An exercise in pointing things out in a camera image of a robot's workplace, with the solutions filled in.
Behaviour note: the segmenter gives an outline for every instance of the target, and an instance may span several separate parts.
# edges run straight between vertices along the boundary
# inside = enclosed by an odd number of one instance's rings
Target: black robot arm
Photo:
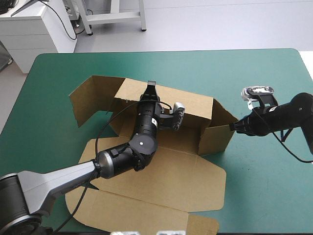
[[[230,124],[230,129],[249,136],[265,136],[281,131],[281,141],[284,142],[293,128],[301,127],[313,154],[313,96],[300,93],[289,103],[278,105],[273,93],[271,87],[244,88],[242,97],[248,101],[252,113]],[[260,107],[252,107],[252,102],[255,101],[260,103]]]
[[[0,235],[30,235],[37,231],[42,215],[50,215],[57,197],[95,178],[109,179],[146,167],[157,150],[157,130],[178,130],[185,109],[181,103],[175,103],[170,114],[164,114],[155,86],[155,82],[149,81],[140,97],[129,142],[100,151],[96,160],[46,174],[22,171],[1,177]]]

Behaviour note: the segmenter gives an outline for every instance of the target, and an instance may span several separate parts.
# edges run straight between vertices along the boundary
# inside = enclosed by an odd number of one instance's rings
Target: floor
[[[85,0],[94,14],[108,1]],[[121,0],[121,10],[138,8]],[[313,0],[145,0],[140,22],[94,25],[78,35],[75,52],[285,48],[301,51],[313,77]],[[0,132],[25,81],[15,63],[0,72]]]

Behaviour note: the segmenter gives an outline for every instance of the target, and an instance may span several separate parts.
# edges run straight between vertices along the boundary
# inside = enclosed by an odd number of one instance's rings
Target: open cardboard box
[[[129,78],[90,77],[70,94],[78,126],[99,110],[116,114],[138,101],[146,87],[147,83]],[[199,155],[224,151],[233,135],[228,124],[237,119],[212,97],[159,85],[156,91],[161,101],[184,104],[181,128],[177,132],[158,131],[158,150],[143,171],[94,180],[92,184],[100,190],[87,191],[74,217],[110,232],[155,235],[160,230],[185,230],[188,235],[216,234],[216,220],[188,213],[223,207],[226,172]],[[116,118],[111,127],[118,137],[100,139],[99,151],[128,142],[135,116],[134,106]],[[88,142],[81,163],[94,158],[94,141]],[[82,188],[78,188],[66,195],[71,212],[81,193]]]

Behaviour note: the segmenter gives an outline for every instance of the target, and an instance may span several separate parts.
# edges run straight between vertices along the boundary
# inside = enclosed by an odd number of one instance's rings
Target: table surface
[[[243,87],[270,85],[280,104],[313,88],[294,49],[40,55],[0,135],[0,175],[47,172],[78,162],[110,116],[98,112],[77,127],[68,95],[91,75],[155,80],[213,96],[238,118],[249,114],[240,97]],[[114,136],[110,129],[108,136]],[[287,145],[313,158],[299,128]],[[205,158],[227,172],[224,207],[198,213],[216,218],[220,232],[312,232],[313,166],[296,161],[272,135],[235,134],[225,152]],[[44,225],[56,228],[68,215],[61,197]],[[63,231],[95,229],[73,219]]]

